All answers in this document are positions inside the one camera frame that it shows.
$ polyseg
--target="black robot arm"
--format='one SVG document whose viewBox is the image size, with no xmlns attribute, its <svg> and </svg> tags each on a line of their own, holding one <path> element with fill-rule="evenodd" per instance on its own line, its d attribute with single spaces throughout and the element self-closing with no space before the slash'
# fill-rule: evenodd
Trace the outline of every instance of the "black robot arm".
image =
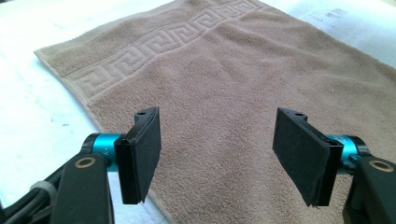
<svg viewBox="0 0 396 224">
<path fill-rule="evenodd" d="M 273 150 L 306 205 L 327 206 L 337 174 L 353 175 L 345 223 L 396 223 L 396 165 L 357 136 L 324 135 L 308 116 L 279 108 Z"/>
<path fill-rule="evenodd" d="M 134 114 L 128 133 L 93 133 L 81 151 L 10 207 L 0 223 L 114 223 L 107 171 L 118 172 L 122 202 L 145 201 L 161 152 L 160 109 Z"/>
</svg>

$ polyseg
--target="blue anodized joint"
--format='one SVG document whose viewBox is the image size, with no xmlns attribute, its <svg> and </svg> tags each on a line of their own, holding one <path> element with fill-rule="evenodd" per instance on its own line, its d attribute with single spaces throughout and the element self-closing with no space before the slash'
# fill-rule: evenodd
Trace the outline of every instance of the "blue anodized joint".
<svg viewBox="0 0 396 224">
<path fill-rule="evenodd" d="M 355 143 L 353 143 L 352 139 L 350 139 L 348 136 L 344 134 L 326 134 L 326 136 L 344 145 L 341 161 L 347 160 L 350 154 L 358 154 L 358 149 L 356 148 Z"/>
<path fill-rule="evenodd" d="M 111 164 L 107 167 L 109 172 L 117 172 L 116 150 L 114 142 L 121 136 L 121 133 L 100 133 L 93 143 L 92 153 L 100 153 L 108 159 Z"/>
</svg>

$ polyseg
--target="brown towel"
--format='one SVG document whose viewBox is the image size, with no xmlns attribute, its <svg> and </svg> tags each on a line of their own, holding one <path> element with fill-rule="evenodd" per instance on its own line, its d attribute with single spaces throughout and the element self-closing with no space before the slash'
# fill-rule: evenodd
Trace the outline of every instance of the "brown towel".
<svg viewBox="0 0 396 224">
<path fill-rule="evenodd" d="M 306 207 L 272 150 L 279 106 L 396 161 L 395 69 L 256 0 L 176 1 L 36 55 L 102 131 L 161 108 L 150 195 L 176 223 L 342 222 L 351 177 Z"/>
</svg>

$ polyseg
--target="greek key pattern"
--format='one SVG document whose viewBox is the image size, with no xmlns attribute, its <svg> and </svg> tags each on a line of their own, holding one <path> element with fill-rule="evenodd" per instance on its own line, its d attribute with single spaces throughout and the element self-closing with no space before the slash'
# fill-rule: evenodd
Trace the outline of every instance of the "greek key pattern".
<svg viewBox="0 0 396 224">
<path fill-rule="evenodd" d="M 207 7 L 188 21 L 169 24 L 141 36 L 114 55 L 115 57 L 108 57 L 82 68 L 70 74 L 67 79 L 71 79 L 76 84 L 77 91 L 88 100 L 134 74 L 154 57 L 189 44 L 223 21 L 241 17 L 260 8 L 247 0 Z"/>
</svg>

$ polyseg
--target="white table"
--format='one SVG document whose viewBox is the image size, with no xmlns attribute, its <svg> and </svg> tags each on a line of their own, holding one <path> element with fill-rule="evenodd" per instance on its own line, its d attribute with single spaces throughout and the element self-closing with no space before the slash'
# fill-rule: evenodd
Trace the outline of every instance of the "white table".
<svg viewBox="0 0 396 224">
<path fill-rule="evenodd" d="M 396 67 L 396 7 L 380 1 L 262 0 Z M 0 4 L 0 199 L 9 206 L 76 155 L 96 132 L 82 107 L 33 51 L 169 0 L 17 0 Z M 123 205 L 117 223 L 167 223 L 155 204 Z"/>
</svg>

